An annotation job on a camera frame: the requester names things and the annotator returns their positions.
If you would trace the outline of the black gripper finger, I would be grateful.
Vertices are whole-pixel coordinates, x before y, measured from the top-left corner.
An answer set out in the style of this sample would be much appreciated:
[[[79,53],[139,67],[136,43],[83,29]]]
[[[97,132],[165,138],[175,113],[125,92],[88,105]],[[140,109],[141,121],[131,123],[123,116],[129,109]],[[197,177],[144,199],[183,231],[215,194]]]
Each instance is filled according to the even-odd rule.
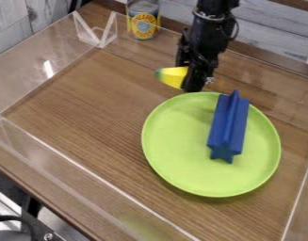
[[[176,54],[176,67],[185,67],[189,63],[189,50],[188,49],[179,49]]]
[[[181,83],[184,92],[199,92],[205,83],[213,82],[213,67],[209,64],[185,63],[181,67],[187,67],[185,77]]]

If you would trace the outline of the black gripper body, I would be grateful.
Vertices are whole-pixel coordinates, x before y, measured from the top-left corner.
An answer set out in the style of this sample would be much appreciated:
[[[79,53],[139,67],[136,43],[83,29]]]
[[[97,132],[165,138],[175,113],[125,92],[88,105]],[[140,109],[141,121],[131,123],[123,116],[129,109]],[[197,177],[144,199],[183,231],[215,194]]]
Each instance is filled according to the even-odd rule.
[[[189,63],[209,64],[216,69],[219,54],[227,50],[237,31],[237,21],[231,13],[219,18],[193,14],[192,26],[183,30],[177,50],[189,50]]]

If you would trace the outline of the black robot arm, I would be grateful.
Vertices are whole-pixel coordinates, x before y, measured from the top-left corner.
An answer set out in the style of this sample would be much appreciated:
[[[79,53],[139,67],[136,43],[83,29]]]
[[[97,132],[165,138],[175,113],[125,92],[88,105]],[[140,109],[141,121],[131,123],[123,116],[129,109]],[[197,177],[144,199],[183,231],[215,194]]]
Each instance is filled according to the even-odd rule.
[[[231,13],[240,0],[197,0],[192,11],[192,25],[179,39],[176,67],[187,67],[181,90],[196,92],[213,81],[219,55],[235,40],[239,24]]]

